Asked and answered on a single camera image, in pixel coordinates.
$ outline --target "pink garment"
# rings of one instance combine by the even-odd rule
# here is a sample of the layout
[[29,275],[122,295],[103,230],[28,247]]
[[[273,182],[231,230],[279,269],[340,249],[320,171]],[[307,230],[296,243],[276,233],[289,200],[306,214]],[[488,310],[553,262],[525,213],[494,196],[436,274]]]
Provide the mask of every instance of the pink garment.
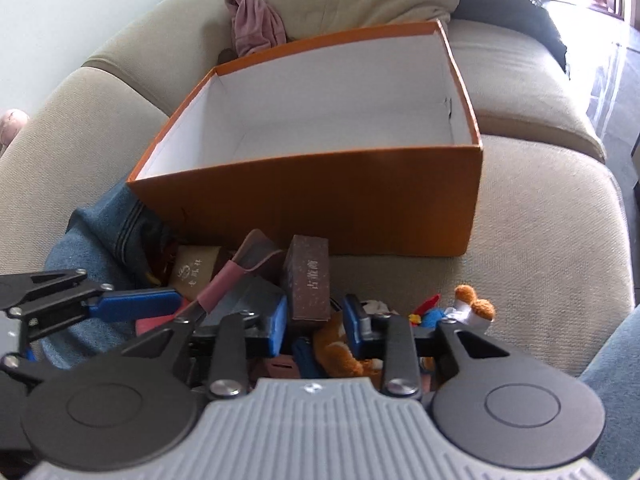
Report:
[[287,43],[284,24],[264,0],[225,0],[231,13],[231,40],[238,57]]

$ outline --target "tiled floor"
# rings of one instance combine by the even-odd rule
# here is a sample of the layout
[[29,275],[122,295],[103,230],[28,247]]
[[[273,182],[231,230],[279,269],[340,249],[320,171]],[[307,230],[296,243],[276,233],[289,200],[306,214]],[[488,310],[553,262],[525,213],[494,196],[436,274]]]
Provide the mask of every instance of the tiled floor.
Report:
[[606,14],[551,2],[548,10],[568,48],[571,83],[607,150],[622,190],[640,302],[640,213],[631,150],[640,133],[640,32]]

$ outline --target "denim fabric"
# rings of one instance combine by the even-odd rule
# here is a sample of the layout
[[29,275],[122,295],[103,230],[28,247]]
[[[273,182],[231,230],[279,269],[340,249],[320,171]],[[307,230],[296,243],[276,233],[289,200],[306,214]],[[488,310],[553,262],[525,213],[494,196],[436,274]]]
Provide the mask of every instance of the denim fabric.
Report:
[[580,376],[602,399],[606,427],[591,460],[613,480],[640,467],[640,307],[616,329]]
[[[153,283],[146,255],[161,253],[168,240],[167,228],[121,181],[94,206],[73,212],[44,268],[86,269],[89,279],[116,290],[147,288]],[[88,319],[43,339],[42,349],[54,365],[69,368],[133,335],[132,322]]]

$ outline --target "sofa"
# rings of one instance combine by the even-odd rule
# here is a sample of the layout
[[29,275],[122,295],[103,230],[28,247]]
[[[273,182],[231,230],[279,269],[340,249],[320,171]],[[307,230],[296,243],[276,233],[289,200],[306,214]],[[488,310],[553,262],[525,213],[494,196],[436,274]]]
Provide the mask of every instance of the sofa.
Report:
[[[38,270],[78,206],[127,174],[230,46],[223,0],[165,0],[68,76],[0,158],[0,272]],[[401,313],[471,283],[490,333],[578,374],[633,308],[620,190],[568,79],[532,38],[453,20],[484,163],[459,258],[333,256],[332,294]]]

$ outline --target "open cardboard box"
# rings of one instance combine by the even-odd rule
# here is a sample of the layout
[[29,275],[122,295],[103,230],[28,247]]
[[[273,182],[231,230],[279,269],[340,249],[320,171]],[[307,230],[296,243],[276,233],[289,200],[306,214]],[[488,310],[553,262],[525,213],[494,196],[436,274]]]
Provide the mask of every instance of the open cardboard box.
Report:
[[295,41],[215,67],[128,179],[195,244],[253,228],[334,254],[457,256],[482,145],[439,22]]

